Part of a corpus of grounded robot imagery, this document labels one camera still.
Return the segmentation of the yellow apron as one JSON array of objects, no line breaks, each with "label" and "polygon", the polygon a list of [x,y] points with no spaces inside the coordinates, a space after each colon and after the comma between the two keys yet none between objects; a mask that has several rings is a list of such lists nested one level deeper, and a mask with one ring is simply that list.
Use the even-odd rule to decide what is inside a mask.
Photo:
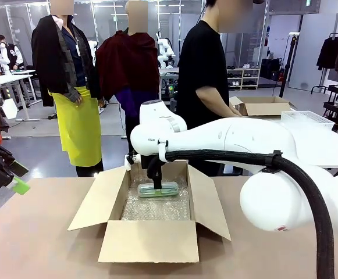
[{"label": "yellow apron", "polygon": [[77,87],[82,102],[76,104],[58,93],[53,97],[58,115],[62,150],[67,152],[70,164],[93,167],[102,160],[101,124],[98,100],[91,97],[86,87]]}]

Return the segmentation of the white plastic basket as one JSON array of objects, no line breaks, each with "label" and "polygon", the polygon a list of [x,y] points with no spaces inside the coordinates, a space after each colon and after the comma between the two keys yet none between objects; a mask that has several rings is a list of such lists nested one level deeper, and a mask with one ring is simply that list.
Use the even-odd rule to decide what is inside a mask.
[{"label": "white plastic basket", "polygon": [[284,111],[280,121],[288,126],[326,128],[331,130],[334,122],[312,111]]}]

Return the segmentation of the black hanging coat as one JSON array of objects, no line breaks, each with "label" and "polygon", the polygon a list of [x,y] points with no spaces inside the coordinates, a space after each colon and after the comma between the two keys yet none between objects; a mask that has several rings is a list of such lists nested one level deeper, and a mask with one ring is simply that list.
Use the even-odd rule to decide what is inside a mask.
[{"label": "black hanging coat", "polygon": [[336,59],[338,56],[338,37],[327,38],[324,40],[318,60],[317,67],[318,70],[322,69],[334,69]]}]

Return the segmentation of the white shoe rack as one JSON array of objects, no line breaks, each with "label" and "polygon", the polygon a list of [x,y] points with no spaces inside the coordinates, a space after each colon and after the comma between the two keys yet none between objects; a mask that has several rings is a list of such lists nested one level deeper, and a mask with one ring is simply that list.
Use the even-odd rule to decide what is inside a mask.
[{"label": "white shoe rack", "polygon": [[255,90],[258,88],[260,69],[251,68],[227,68],[228,88],[231,91]]}]

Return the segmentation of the white standing desk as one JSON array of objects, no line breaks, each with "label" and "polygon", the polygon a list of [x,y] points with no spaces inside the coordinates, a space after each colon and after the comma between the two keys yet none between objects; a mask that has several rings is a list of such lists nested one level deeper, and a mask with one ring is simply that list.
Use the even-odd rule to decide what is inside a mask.
[{"label": "white standing desk", "polygon": [[37,99],[31,77],[35,70],[23,70],[0,76],[0,89],[9,90],[12,102],[18,108],[23,107],[24,118],[15,118],[16,122],[36,122],[40,119],[34,119],[29,116],[28,106],[35,105],[41,100]]}]

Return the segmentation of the mint green glasses case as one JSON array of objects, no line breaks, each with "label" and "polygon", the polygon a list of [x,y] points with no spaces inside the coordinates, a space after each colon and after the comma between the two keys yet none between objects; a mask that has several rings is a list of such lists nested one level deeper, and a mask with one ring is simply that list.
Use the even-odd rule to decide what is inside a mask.
[{"label": "mint green glasses case", "polygon": [[137,187],[140,198],[158,198],[163,196],[176,196],[179,193],[177,182],[162,182],[160,185],[154,183],[139,184]]}]

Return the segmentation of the purple garment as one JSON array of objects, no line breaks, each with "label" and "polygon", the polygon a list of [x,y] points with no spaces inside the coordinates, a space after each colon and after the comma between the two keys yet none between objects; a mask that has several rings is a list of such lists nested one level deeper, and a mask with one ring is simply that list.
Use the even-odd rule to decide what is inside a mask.
[{"label": "purple garment", "polygon": [[147,101],[159,99],[156,91],[131,90],[124,88],[115,94],[125,115],[128,117],[139,117],[140,106]]}]

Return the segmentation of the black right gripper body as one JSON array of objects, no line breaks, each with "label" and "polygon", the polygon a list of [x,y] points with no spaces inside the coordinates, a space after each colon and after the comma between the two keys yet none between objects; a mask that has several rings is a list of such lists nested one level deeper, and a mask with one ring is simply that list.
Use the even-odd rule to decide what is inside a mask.
[{"label": "black right gripper body", "polygon": [[141,168],[146,170],[148,178],[162,177],[162,166],[165,162],[161,161],[158,155],[141,155]]}]

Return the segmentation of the small cardboard box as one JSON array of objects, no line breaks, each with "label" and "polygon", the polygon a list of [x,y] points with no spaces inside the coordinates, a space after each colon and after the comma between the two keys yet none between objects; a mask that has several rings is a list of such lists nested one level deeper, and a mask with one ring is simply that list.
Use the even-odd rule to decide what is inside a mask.
[{"label": "small cardboard box", "polygon": [[243,116],[248,117],[276,118],[282,112],[291,110],[290,103],[278,96],[233,96],[229,102]]}]

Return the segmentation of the person in black t-shirt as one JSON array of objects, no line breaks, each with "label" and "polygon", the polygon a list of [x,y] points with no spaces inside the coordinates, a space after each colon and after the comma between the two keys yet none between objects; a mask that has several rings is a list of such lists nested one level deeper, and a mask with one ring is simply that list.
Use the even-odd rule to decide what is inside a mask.
[{"label": "person in black t-shirt", "polygon": [[190,132],[191,149],[206,144],[215,135],[211,124],[220,117],[198,98],[196,90],[214,87],[229,105],[227,66],[220,30],[233,28],[244,13],[252,10],[254,0],[206,0],[205,13],[185,37],[179,59],[176,113]]}]

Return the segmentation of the bubble wrap sheet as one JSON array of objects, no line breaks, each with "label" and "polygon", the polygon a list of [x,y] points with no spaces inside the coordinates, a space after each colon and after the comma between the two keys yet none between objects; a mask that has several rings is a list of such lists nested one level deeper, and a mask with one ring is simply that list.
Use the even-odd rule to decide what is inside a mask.
[{"label": "bubble wrap sheet", "polygon": [[145,171],[129,172],[130,188],[122,211],[121,220],[190,220],[190,203],[188,195],[187,174],[175,174],[169,178],[163,176],[163,183],[176,182],[179,193],[176,196],[140,198],[137,187],[149,184]]}]

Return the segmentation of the open cardboard shipping box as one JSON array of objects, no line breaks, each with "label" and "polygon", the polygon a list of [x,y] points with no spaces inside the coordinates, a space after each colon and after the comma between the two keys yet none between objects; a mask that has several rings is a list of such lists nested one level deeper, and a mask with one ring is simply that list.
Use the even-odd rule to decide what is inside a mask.
[{"label": "open cardboard shipping box", "polygon": [[[135,164],[132,172],[142,172]],[[225,214],[212,178],[179,160],[164,165],[163,176],[187,174],[190,220],[121,220],[130,188],[125,167],[100,172],[85,195],[68,230],[105,224],[101,263],[197,263],[196,226],[230,239]]]}]

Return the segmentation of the black light stand pole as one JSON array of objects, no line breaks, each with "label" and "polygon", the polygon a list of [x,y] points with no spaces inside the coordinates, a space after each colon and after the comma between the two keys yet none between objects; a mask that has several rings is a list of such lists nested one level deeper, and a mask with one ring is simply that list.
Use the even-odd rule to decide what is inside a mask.
[{"label": "black light stand pole", "polygon": [[286,87],[287,83],[287,78],[288,78],[288,73],[291,68],[291,61],[293,57],[293,52],[296,47],[297,40],[299,38],[300,32],[290,32],[289,36],[291,37],[291,43],[290,43],[290,49],[289,49],[289,55],[287,58],[287,63],[285,65],[285,70],[284,70],[284,76],[283,76],[283,81],[280,87],[280,92],[279,92],[279,97],[282,98],[284,94],[284,90]]}]

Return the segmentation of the person in varsity jacket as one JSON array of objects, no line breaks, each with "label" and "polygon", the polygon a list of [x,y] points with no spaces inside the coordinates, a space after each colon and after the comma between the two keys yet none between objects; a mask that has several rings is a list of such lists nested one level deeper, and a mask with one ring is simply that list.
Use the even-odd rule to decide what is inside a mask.
[{"label": "person in varsity jacket", "polygon": [[3,43],[6,46],[9,68],[11,70],[24,70],[25,65],[20,49],[16,45],[8,43],[5,36],[2,34],[0,34],[0,43]]}]

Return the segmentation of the black luggage bags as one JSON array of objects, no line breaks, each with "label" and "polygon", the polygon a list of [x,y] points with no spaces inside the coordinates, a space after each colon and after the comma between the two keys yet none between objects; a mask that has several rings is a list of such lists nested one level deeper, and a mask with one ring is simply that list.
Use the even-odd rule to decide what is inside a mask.
[{"label": "black luggage bags", "polygon": [[282,65],[282,58],[262,59],[260,77],[268,80],[276,80]]}]

